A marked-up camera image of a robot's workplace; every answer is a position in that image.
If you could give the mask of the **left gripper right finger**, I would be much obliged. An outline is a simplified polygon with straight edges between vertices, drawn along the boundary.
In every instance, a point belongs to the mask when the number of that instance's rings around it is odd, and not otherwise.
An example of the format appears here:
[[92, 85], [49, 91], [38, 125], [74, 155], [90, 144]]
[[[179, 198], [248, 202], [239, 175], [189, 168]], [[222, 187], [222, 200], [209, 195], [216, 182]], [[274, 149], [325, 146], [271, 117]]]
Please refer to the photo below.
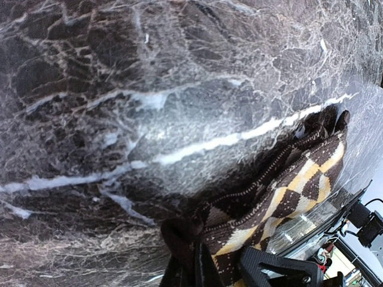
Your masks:
[[196, 246], [196, 286], [223, 286], [218, 270], [207, 246]]

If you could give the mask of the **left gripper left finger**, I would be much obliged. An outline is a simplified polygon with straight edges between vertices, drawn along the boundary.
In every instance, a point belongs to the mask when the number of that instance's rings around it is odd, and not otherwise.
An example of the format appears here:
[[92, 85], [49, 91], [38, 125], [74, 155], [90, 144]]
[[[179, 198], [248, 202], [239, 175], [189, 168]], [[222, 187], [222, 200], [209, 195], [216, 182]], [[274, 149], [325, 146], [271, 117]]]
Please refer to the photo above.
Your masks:
[[160, 281], [160, 287], [186, 287], [191, 286], [190, 276], [186, 266], [176, 259], [173, 255], [170, 257], [164, 275]]

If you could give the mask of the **tan brown argyle sock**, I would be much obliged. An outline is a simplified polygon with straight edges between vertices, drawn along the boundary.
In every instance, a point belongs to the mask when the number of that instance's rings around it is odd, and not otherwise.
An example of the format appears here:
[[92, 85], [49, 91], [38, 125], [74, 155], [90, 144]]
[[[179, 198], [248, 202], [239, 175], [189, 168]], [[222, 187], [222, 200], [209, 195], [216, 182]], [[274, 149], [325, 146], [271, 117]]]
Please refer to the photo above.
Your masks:
[[328, 106], [304, 137], [285, 145], [255, 180], [217, 194], [185, 215], [166, 219], [163, 239], [196, 286], [196, 246], [207, 246], [223, 286], [244, 286], [246, 247], [266, 251], [276, 231], [332, 194], [344, 167], [351, 113]]

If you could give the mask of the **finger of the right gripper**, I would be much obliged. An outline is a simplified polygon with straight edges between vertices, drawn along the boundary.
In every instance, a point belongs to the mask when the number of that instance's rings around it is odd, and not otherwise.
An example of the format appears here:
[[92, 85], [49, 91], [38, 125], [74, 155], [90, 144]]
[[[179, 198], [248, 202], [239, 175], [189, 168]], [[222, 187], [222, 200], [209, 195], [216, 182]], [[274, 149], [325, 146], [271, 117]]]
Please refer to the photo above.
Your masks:
[[238, 268], [247, 286], [323, 286], [324, 275], [313, 262], [277, 256], [252, 247], [241, 253]]

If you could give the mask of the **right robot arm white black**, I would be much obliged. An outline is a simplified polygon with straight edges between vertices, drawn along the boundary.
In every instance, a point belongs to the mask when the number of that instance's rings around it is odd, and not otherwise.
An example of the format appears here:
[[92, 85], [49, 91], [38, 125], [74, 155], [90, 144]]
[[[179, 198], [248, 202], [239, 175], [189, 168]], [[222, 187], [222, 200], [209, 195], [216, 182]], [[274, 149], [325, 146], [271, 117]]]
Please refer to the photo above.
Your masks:
[[[360, 244], [382, 263], [382, 216], [358, 201], [347, 219], [358, 228], [355, 236]], [[341, 272], [325, 279], [314, 262], [280, 257], [252, 247], [244, 249], [238, 266], [245, 286], [345, 286]]]

